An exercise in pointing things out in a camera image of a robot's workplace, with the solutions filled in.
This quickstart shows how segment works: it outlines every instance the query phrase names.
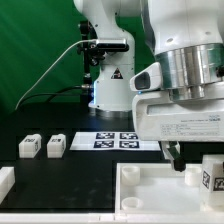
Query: white cube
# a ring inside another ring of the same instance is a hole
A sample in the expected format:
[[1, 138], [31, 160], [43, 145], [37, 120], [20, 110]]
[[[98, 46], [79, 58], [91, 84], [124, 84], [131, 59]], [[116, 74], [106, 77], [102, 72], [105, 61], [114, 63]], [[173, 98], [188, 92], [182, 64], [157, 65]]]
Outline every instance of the white cube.
[[27, 135], [19, 144], [20, 158], [34, 158], [41, 148], [41, 136], [39, 134]]
[[53, 135], [47, 144], [48, 158], [62, 158], [66, 148], [66, 137], [63, 134]]
[[224, 155], [205, 155], [200, 184], [201, 203], [224, 206]]
[[3, 167], [0, 170], [0, 204], [15, 183], [14, 167]]

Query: label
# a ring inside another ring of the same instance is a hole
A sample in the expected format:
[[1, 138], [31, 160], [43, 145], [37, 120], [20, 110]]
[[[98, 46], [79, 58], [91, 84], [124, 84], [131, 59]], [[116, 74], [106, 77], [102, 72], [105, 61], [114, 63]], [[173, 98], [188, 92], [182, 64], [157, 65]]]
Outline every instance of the label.
[[219, 115], [210, 115], [208, 119], [186, 119], [174, 124], [161, 124], [163, 136], [219, 136]]
[[123, 79], [120, 70], [117, 68], [114, 74], [112, 75], [111, 79]]

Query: metal cylinder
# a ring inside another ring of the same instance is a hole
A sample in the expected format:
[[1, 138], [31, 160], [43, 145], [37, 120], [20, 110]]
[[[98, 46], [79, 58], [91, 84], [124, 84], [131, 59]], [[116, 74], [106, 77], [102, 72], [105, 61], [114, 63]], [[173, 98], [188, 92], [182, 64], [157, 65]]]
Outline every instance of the metal cylinder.
[[168, 51], [155, 56], [161, 64], [163, 89], [173, 101], [204, 97], [205, 84], [220, 82], [217, 67], [224, 65], [224, 46], [207, 44]]

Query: cable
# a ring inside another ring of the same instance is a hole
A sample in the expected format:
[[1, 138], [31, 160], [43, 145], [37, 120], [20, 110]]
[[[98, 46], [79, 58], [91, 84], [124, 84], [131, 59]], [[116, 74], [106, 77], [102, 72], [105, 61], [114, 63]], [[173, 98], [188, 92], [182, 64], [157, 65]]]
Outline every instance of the cable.
[[[67, 91], [70, 91], [70, 90], [73, 90], [73, 89], [82, 89], [82, 86], [71, 86], [71, 87], [67, 87], [67, 88], [64, 88], [64, 89], [61, 89], [59, 90], [57, 93], [64, 93], [64, 92], [67, 92]], [[51, 97], [49, 97], [47, 100], [46, 100], [46, 103], [49, 103], [51, 100], [53, 100], [57, 95], [52, 95]]]
[[38, 97], [38, 96], [80, 96], [80, 94], [64, 94], [64, 93], [39, 93], [39, 94], [35, 94], [35, 95], [32, 95], [32, 96], [28, 96], [24, 99], [22, 99], [20, 101], [20, 103], [18, 104], [18, 108], [27, 100], [31, 99], [31, 98], [34, 98], [34, 97]]
[[25, 94], [18, 101], [15, 110], [18, 109], [18, 105], [23, 100], [23, 98], [29, 92], [31, 92], [39, 84], [39, 82], [52, 70], [52, 68], [64, 57], [64, 55], [67, 54], [68, 51], [70, 51], [73, 47], [75, 47], [76, 45], [78, 45], [80, 43], [84, 43], [84, 42], [94, 42], [94, 41], [96, 41], [96, 40], [95, 39], [92, 39], [92, 40], [82, 40], [82, 41], [78, 41], [75, 44], [72, 44], [69, 48], [67, 48], [67, 50], [65, 50], [64, 53], [50, 66], [50, 68], [47, 69], [47, 71], [36, 81], [36, 83], [28, 91], [25, 92]]

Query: warning label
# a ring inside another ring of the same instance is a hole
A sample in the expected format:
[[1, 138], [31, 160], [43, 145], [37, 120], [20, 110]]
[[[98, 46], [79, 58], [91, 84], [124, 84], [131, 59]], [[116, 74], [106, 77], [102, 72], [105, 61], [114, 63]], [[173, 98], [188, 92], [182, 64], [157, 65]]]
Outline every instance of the warning label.
[[123, 79], [120, 70], [117, 68], [114, 74], [112, 75], [111, 79]]

